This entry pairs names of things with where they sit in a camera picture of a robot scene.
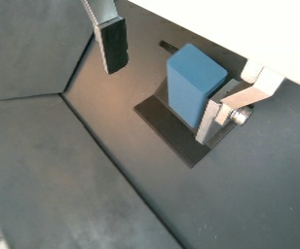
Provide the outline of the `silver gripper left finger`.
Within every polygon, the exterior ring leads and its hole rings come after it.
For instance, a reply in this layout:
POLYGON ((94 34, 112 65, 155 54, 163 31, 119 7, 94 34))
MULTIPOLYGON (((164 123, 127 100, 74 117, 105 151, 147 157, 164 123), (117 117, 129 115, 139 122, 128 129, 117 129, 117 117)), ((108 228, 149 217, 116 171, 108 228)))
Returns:
POLYGON ((125 18, 119 14, 114 0, 81 0, 81 3, 93 23, 105 70, 114 74, 129 60, 125 18))

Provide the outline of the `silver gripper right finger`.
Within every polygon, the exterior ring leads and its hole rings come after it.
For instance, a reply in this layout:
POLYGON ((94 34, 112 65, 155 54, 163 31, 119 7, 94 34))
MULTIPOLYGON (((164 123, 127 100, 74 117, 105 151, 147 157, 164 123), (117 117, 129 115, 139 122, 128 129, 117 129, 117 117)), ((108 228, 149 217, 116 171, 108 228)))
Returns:
POLYGON ((211 144, 229 124, 244 125, 252 115, 251 104, 275 95, 284 77, 272 69, 249 60, 241 72, 241 82, 231 80, 211 98, 196 140, 211 144))

